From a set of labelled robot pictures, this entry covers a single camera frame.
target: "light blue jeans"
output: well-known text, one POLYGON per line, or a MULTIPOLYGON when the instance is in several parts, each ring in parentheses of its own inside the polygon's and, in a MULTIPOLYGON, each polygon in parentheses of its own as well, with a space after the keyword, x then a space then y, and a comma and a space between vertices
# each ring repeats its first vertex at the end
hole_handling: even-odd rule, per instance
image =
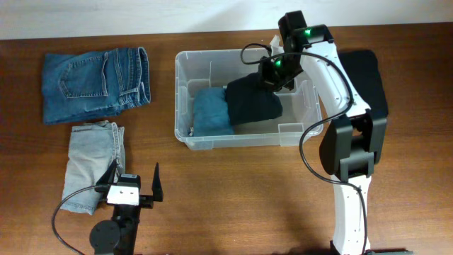
MULTIPOLYGON (((123 127, 107 120, 72 127, 63 198, 95 185, 113 160, 117 161, 115 181, 125 172, 124 132, 123 127)), ((93 215, 100 198, 101 194, 93 189, 84 191, 69 199, 62 209, 93 215)))

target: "clear plastic bin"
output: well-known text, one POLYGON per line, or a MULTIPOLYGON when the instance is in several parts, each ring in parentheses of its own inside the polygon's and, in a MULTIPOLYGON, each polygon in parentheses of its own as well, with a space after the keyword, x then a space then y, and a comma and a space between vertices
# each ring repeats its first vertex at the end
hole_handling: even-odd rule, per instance
MULTIPOLYGON (((318 94, 308 76, 301 73, 294 80, 294 89, 282 89, 280 98, 283 114, 274 120, 264 120, 234 126, 234 135, 191 137, 193 99, 200 89, 226 87, 235 79, 258 71, 258 65, 245 65, 239 58, 241 50, 185 51, 176 55, 175 136, 192 150, 220 147, 260 145, 295 146, 304 128, 321 120, 318 94)), ((245 60, 268 56, 265 49, 248 49, 245 60)), ((321 133, 320 125, 307 139, 321 133)))

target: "wooden table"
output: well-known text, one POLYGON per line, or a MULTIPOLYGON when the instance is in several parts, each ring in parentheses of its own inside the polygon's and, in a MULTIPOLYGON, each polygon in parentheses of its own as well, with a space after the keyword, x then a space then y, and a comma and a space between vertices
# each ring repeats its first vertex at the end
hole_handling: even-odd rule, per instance
MULTIPOLYGON (((331 28, 340 50, 369 48, 379 60, 390 116, 382 160, 369 193, 375 249, 453 251, 453 24, 331 28)), ((296 147, 191 152, 173 134, 174 59, 183 50, 266 43, 276 30, 0 41, 0 253, 70 254, 50 217, 62 196, 72 123, 42 124, 46 52, 79 54, 144 46, 152 103, 125 111, 127 171, 151 193, 161 165, 165 201, 142 211, 136 253, 279 254, 327 248, 334 230, 333 189, 303 167, 296 147)), ((319 171, 323 135, 306 144, 319 171)), ((92 226, 111 216, 61 211, 63 238, 90 254, 92 226)))

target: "folded clothing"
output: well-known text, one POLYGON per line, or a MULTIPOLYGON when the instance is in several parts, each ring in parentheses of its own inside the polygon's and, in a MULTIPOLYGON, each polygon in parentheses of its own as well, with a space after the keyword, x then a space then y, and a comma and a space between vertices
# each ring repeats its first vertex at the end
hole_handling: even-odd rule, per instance
MULTIPOLYGON (((125 172, 124 132, 123 127, 108 121, 72 127, 62 198, 95 185, 113 160, 117 161, 115 181, 125 172)), ((99 199, 101 194, 93 189, 84 191, 70 198, 62 209, 93 215, 99 199)))
POLYGON ((121 48, 82 55, 46 54, 44 124, 116 116, 151 101, 147 52, 121 48))
POLYGON ((193 136, 234 135, 223 88, 197 92, 193 101, 193 136))
POLYGON ((283 107, 280 99, 271 91, 258 87, 258 73, 228 83, 225 100, 232 125, 278 118, 283 107))
POLYGON ((355 90, 374 111, 389 114, 376 55, 371 50, 357 50, 338 54, 355 90))

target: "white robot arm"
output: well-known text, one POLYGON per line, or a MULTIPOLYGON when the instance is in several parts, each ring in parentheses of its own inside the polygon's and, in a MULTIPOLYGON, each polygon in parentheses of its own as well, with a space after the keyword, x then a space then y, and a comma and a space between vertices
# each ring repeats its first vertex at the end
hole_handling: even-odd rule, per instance
MULTIPOLYGON (((273 64, 277 66, 275 73, 280 76, 264 79, 274 81, 275 87, 281 88, 279 83, 287 85, 293 78, 291 73, 298 74, 303 70, 313 81, 328 117, 343 112, 348 107, 350 97, 354 98, 345 115, 331 122, 321 143, 320 156, 324 169, 333 181, 350 183, 361 190, 366 212, 368 187, 373 166, 380 158, 386 118, 373 113, 369 104, 356 91, 340 63, 336 45, 326 26, 307 27, 302 12, 297 11, 287 13, 280 19, 279 28, 285 46, 279 46, 278 37, 273 39, 270 46, 272 56, 281 56, 273 60, 273 64), (324 60, 298 55, 298 52, 322 56, 324 60), (326 60, 334 63, 339 70, 326 60), (362 135, 352 136, 354 128, 362 131, 362 135)), ((364 245, 365 250, 369 250, 370 244, 365 237, 366 215, 363 213, 359 193, 346 185, 333 185, 333 189, 336 227, 331 242, 332 250, 340 255, 362 254, 364 245)))

